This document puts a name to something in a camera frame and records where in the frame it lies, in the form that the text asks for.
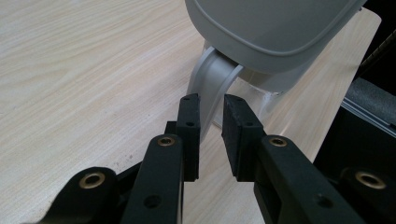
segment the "curved plastic strip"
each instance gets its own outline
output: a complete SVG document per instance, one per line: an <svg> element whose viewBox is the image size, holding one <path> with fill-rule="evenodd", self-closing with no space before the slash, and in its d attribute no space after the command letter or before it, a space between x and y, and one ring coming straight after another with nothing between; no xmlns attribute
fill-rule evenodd
<svg viewBox="0 0 396 224"><path fill-rule="evenodd" d="M198 93L201 99L201 142L205 139L219 101L244 66L232 61L213 47L208 47L191 73L187 94Z"/></svg>

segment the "gray plastic object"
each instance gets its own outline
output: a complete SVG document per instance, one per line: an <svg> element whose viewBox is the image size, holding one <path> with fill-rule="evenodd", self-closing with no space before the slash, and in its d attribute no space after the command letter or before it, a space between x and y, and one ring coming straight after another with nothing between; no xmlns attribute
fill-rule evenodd
<svg viewBox="0 0 396 224"><path fill-rule="evenodd" d="M240 65L239 70L245 70L244 75L239 71L241 78L263 90L282 92L294 86L364 3L365 0L186 0L186 7L195 28L218 51L216 55L224 62L233 61L228 63L234 69ZM221 63L203 63L208 60L206 53L194 68L188 89L188 93L201 95L204 107L215 105L214 101L225 93L224 89L213 90L219 85L211 83L220 83L223 78L221 87L229 88L229 80L239 76ZM204 91L211 92L210 97ZM201 111L213 116L212 112ZM201 121L208 120L205 116L201 116ZM205 136L205 125L202 128Z"/></svg>

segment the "light wood tabletop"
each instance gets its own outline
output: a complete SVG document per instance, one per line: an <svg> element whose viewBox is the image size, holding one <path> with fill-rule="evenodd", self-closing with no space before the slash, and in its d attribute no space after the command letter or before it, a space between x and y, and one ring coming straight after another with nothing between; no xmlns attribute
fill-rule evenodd
<svg viewBox="0 0 396 224"><path fill-rule="evenodd" d="M380 19L363 8L262 121L312 161ZM176 120L204 40L183 0L0 2L0 223L36 222L76 173L142 161ZM263 223L221 130L185 184L184 223Z"/></svg>

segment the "wooden table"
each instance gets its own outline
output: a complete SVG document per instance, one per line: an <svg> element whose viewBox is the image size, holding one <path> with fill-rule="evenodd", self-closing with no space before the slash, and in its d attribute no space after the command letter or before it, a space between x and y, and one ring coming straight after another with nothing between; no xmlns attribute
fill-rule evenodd
<svg viewBox="0 0 396 224"><path fill-rule="evenodd" d="M313 160L380 19L365 8L263 122ZM0 3L0 223L35 222L70 177L117 173L177 118L204 40L184 1ZM185 185L185 223L263 223L236 183L220 130Z"/></svg>

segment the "wood grain surface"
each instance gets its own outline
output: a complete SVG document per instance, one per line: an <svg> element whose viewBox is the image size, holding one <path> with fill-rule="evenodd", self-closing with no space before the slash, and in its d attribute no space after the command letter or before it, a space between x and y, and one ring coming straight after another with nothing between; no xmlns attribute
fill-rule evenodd
<svg viewBox="0 0 396 224"><path fill-rule="evenodd" d="M263 121L313 160L380 23L365 8ZM177 118L204 40L184 1L0 2L0 223L42 218L77 172L119 173ZM263 223L220 130L185 184L185 223Z"/></svg>

